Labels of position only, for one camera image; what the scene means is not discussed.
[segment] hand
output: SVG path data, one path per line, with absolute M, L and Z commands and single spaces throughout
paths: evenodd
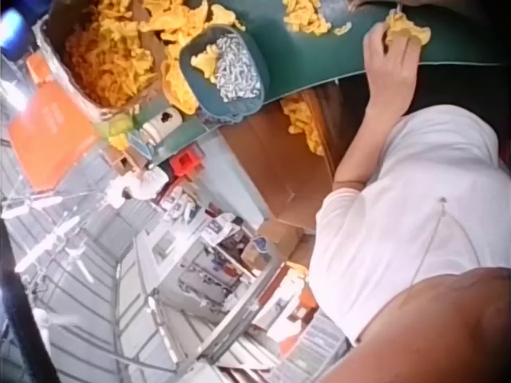
M 364 66 L 370 98 L 366 116 L 391 128 L 410 107 L 417 84 L 421 43 L 411 36 L 395 38 L 385 52 L 388 25 L 376 24 L 364 37 Z

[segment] green table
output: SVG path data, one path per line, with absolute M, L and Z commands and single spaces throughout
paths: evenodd
M 333 25 L 332 29 L 347 22 L 352 23 L 352 28 L 342 36 L 333 32 L 315 36 L 292 33 L 287 29 L 283 23 L 284 5 L 280 0 L 213 2 L 236 12 L 263 54 L 270 73 L 267 103 L 301 89 L 363 72 L 362 39 L 376 22 L 386 18 L 392 8 L 378 4 L 351 13 L 345 0 L 323 0 L 320 10 Z M 405 7 L 404 11 L 418 26 L 431 28 L 431 40 L 422 51 L 422 64 L 505 63 L 504 50 L 490 32 L 462 16 L 432 6 Z M 164 107 L 165 103 L 159 100 L 158 107 L 151 110 L 159 113 Z M 191 117 L 157 146 L 154 161 L 161 162 L 211 129 Z

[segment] blue plastic basket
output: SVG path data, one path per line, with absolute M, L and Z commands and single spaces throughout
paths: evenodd
M 244 43 L 261 83 L 259 96 L 239 98 L 234 101 L 225 102 L 222 100 L 215 84 L 205 78 L 201 70 L 194 68 L 190 64 L 192 56 L 204 52 L 209 44 L 214 44 L 216 40 L 225 34 L 234 34 Z M 263 106 L 264 94 L 267 92 L 270 84 L 270 75 L 263 55 L 250 35 L 235 30 L 231 26 L 210 26 L 183 47 L 180 52 L 179 63 L 181 72 L 183 72 L 184 78 L 186 78 L 190 89 L 197 97 L 199 104 L 212 116 L 228 119 L 233 123 L 240 122 L 245 116 L 256 113 Z

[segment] background worker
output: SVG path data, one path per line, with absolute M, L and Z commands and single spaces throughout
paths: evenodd
M 355 345 L 321 381 L 507 381 L 511 181 L 497 137 L 452 105 L 402 117 L 421 46 L 386 49 L 386 28 L 364 38 L 370 100 L 317 214 L 311 289 Z

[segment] orange bin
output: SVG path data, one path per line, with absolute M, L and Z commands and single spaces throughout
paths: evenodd
M 98 138 L 55 81 L 40 86 L 10 123 L 9 134 L 25 177 L 37 192 L 55 189 Z

